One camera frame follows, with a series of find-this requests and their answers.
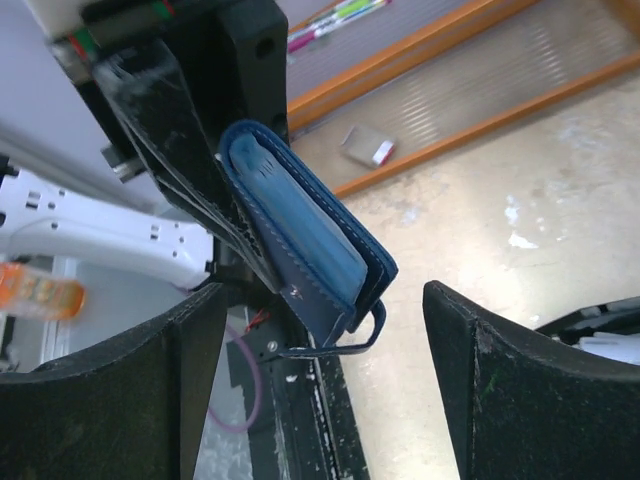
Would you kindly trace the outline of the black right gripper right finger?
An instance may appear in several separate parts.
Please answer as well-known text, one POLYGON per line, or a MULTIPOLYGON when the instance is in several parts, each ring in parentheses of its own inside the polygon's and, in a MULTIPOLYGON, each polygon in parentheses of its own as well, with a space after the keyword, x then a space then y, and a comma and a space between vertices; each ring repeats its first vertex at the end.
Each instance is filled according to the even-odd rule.
POLYGON ((422 307, 461 478, 638 477, 639 370, 577 346, 601 333, 635 339, 637 298, 534 330, 438 281, 422 307))

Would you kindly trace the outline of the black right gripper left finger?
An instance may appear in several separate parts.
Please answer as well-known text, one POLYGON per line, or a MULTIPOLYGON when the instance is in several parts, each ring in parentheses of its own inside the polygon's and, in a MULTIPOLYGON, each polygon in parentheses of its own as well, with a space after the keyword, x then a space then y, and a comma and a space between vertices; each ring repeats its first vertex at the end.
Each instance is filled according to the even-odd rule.
POLYGON ((2 374, 2 478, 193 478, 226 317, 226 289, 211 284, 96 345, 2 374))

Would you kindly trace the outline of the blue leather card holder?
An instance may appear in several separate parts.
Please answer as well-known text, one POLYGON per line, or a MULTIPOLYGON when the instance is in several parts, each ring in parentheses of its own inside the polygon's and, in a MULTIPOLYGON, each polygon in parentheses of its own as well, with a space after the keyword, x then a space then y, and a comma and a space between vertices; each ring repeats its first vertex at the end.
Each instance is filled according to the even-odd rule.
POLYGON ((231 125, 219 154, 276 269, 281 298, 314 341, 283 356, 370 349, 386 320, 381 296, 398 274, 390 253, 266 126, 231 125))

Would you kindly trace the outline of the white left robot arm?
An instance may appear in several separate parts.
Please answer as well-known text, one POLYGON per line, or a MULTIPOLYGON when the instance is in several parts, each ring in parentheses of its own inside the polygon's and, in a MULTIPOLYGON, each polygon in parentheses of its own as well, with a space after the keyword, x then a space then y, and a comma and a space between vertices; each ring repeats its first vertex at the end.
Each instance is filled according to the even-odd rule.
POLYGON ((3 2, 2 251, 278 290, 224 160, 288 140, 287 33, 273 1, 3 2))

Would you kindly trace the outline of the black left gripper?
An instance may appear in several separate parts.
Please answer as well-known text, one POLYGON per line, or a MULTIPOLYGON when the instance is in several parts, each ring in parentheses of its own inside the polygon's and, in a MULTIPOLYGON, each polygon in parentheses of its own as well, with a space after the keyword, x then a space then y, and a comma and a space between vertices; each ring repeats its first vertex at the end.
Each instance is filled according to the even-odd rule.
POLYGON ((287 33, 273 1, 49 4, 51 50, 114 149, 271 291, 279 276, 208 139, 241 119, 289 139, 287 33))

